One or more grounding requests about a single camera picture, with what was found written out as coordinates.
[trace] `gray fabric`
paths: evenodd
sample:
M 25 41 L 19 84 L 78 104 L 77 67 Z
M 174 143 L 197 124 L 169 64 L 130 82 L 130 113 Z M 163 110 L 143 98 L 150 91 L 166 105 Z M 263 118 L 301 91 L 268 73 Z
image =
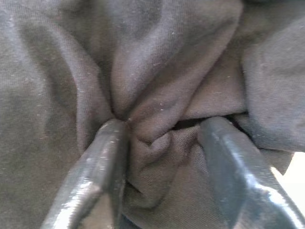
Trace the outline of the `gray fabric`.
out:
M 0 0 L 1 227 L 39 228 L 116 117 L 132 139 L 123 225 L 225 229 L 197 123 L 248 111 L 260 148 L 305 150 L 305 2 L 259 2 Z

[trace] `dark gray cloth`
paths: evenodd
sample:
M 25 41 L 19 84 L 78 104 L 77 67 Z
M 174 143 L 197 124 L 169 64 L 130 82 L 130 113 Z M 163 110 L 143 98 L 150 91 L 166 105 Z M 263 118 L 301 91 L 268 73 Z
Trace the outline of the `dark gray cloth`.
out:
M 116 117 L 132 140 L 123 228 L 225 229 L 197 123 L 248 112 L 284 172 L 305 150 L 304 25 L 298 0 L 0 0 L 1 228 L 39 228 Z

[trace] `wrinkled fabric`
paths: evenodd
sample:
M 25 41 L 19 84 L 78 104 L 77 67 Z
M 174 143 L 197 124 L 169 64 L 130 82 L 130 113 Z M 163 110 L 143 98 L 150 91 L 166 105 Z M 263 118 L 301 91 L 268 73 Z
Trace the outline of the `wrinkled fabric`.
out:
M 225 229 L 198 124 L 226 116 L 284 173 L 305 141 L 301 0 L 0 0 L 0 225 L 37 229 L 111 118 L 121 228 Z

